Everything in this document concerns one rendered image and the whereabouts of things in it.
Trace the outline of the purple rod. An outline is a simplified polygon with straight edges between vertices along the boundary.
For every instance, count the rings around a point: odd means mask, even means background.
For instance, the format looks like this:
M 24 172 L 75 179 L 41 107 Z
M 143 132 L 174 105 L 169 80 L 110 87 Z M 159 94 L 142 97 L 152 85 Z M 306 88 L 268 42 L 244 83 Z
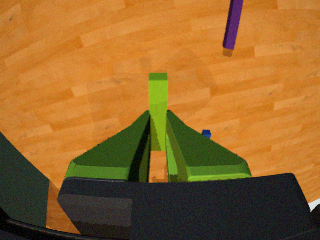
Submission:
M 234 50 L 243 0 L 230 0 L 228 18 L 222 46 Z

